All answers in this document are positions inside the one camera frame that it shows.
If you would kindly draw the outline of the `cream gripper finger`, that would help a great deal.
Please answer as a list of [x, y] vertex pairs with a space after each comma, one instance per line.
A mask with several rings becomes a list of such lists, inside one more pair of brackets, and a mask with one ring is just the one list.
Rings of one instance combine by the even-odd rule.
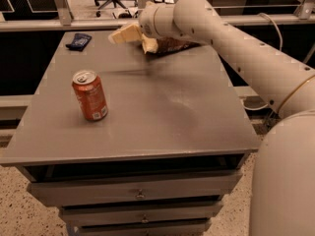
[[146, 37], [142, 35], [142, 47], [144, 53], [156, 53], [158, 51], [158, 41], [155, 38]]
[[111, 33], [108, 40], [113, 44], [141, 41], [142, 33], [137, 24], [127, 24]]

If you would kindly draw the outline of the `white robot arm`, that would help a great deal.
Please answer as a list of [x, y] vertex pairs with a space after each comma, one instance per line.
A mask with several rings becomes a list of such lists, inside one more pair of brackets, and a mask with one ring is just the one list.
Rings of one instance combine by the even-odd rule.
[[255, 160], [250, 236], [315, 236], [315, 70], [226, 23], [207, 0], [150, 2], [112, 43], [207, 43], [281, 117]]

